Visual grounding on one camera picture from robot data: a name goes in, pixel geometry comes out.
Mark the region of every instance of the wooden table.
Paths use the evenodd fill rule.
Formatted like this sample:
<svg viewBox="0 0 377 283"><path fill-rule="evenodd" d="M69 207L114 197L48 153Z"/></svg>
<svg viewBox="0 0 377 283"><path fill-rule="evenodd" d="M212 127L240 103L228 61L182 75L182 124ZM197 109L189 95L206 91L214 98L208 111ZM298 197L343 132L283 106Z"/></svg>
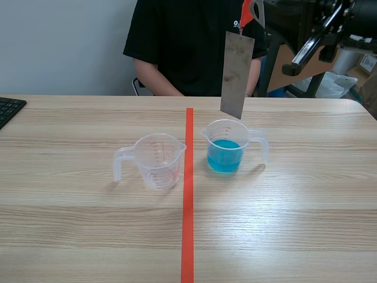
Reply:
<svg viewBox="0 0 377 283"><path fill-rule="evenodd" d="M183 160L173 190L144 186L113 154L162 132L185 138L194 107L196 283L377 280L377 122L350 100L250 98L267 132L234 175L206 162L200 130L219 98L11 96L0 131L0 282L180 282Z"/></svg>

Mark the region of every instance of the white wall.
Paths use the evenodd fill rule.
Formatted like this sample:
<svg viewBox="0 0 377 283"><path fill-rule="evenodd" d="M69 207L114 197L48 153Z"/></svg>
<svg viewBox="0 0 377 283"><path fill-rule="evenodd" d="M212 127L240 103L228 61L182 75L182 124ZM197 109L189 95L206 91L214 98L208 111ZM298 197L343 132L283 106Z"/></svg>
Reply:
<svg viewBox="0 0 377 283"><path fill-rule="evenodd" d="M136 0L0 0L0 95L134 95Z"/></svg>

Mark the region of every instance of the empty measuring cup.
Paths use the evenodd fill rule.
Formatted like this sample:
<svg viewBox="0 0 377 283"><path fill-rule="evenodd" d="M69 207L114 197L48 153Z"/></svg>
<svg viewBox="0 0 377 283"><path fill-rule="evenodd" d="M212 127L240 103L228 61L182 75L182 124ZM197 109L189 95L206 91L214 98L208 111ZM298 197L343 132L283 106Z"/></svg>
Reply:
<svg viewBox="0 0 377 283"><path fill-rule="evenodd" d="M186 145L169 134L151 134L134 146L115 152L114 181L121 180L122 161L134 160L147 186L164 190L174 186L179 176L179 157Z"/></svg>
<svg viewBox="0 0 377 283"><path fill-rule="evenodd" d="M269 142L262 131L248 129L233 120L218 120L201 132L208 141L208 163L221 172L232 172L238 168L242 156L250 142L258 142L262 147L262 159L269 159Z"/></svg>

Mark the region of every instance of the measuring cup with blue liquid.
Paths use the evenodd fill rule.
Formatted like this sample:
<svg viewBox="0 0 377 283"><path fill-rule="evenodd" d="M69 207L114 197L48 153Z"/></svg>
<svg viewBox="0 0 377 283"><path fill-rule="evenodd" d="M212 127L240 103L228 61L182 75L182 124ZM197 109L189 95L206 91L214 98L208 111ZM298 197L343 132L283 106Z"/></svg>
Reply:
<svg viewBox="0 0 377 283"><path fill-rule="evenodd" d="M266 135L237 121L218 120L209 124L201 133L208 141L208 163L216 171L237 170L250 142L260 143L262 160L269 160L269 142Z"/></svg>

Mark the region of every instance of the blue liquid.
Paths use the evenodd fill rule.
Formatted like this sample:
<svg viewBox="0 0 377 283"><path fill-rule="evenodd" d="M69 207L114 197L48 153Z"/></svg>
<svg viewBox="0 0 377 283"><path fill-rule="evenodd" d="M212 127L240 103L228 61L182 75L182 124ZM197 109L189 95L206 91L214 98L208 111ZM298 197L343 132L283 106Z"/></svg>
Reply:
<svg viewBox="0 0 377 283"><path fill-rule="evenodd" d="M227 149L236 149L240 146L231 140L216 140L214 144ZM208 163L216 171L232 172L237 170L242 159L242 149L220 149L213 144L208 146Z"/></svg>

